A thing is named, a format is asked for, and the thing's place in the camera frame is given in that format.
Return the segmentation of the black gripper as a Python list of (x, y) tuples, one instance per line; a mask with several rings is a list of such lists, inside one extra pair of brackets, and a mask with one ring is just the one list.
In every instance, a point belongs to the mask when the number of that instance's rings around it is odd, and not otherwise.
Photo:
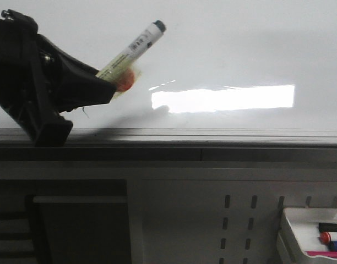
[(12, 9), (1, 12), (0, 107), (34, 146), (61, 147), (73, 124), (59, 112), (107, 104), (116, 86), (38, 35), (38, 29), (29, 16)]

